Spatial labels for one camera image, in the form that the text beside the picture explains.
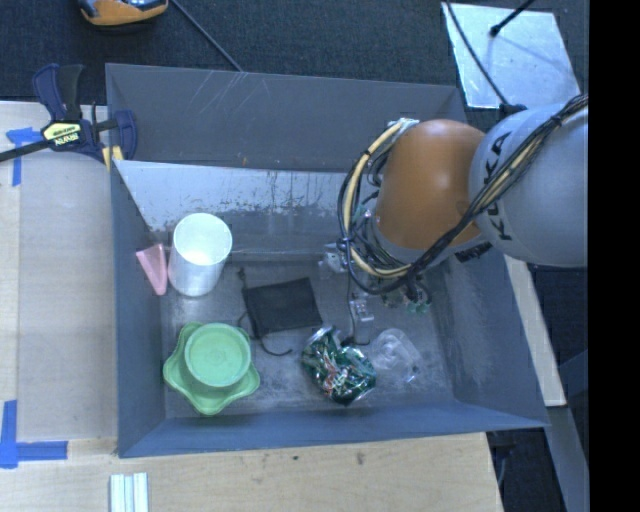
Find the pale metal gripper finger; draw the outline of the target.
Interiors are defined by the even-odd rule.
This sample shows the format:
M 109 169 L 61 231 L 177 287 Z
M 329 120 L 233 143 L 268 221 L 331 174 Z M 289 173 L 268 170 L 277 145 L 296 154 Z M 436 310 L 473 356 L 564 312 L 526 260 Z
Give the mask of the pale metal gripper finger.
M 366 298 L 350 300 L 351 337 L 355 345 L 368 345 L 375 320 Z

